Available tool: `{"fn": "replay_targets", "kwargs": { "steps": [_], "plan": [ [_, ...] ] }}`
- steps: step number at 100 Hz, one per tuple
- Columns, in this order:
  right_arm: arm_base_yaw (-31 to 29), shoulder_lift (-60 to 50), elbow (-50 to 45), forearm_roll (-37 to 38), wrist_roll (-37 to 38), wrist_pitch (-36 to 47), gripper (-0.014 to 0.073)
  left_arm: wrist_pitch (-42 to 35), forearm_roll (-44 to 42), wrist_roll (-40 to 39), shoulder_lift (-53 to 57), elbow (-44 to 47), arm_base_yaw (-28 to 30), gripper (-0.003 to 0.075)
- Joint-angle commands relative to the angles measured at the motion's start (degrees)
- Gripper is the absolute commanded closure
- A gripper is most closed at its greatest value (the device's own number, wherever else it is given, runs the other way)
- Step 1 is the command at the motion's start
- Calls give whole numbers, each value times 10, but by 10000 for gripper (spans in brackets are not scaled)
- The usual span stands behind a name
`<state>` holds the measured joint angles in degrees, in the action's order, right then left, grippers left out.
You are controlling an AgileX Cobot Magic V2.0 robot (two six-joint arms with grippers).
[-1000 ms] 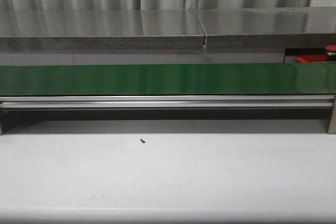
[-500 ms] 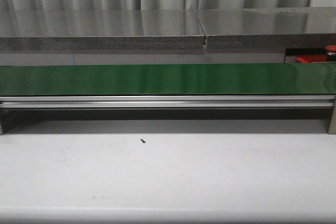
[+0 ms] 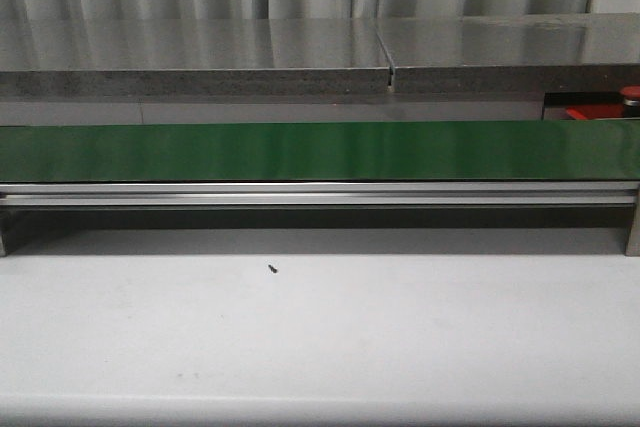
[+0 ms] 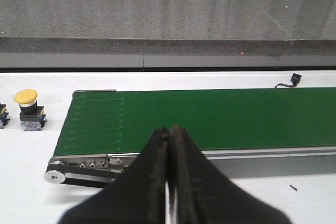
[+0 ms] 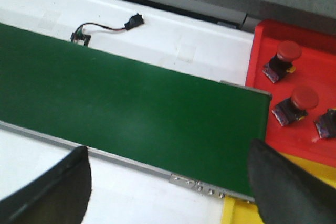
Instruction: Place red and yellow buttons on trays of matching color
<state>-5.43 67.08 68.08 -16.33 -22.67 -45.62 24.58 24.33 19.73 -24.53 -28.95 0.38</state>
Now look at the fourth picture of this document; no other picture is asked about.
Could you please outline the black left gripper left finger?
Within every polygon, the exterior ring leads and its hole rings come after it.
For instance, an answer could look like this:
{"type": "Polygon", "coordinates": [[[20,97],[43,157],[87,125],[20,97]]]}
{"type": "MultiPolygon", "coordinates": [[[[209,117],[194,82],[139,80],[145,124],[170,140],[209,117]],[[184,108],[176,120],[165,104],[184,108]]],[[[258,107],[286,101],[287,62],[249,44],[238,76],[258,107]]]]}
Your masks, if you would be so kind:
{"type": "Polygon", "coordinates": [[[114,182],[69,209],[60,223],[164,223],[169,132],[156,129],[114,182]]]}

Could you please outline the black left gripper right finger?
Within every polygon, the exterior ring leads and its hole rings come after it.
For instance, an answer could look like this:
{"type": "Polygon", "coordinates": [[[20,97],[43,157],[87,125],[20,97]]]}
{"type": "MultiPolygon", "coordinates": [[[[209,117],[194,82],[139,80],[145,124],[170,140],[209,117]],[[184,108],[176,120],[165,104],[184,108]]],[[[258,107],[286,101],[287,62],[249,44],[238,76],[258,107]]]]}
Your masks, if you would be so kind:
{"type": "Polygon", "coordinates": [[[198,149],[186,129],[169,140],[169,184],[177,223],[290,223],[280,210],[231,182],[198,149]]]}

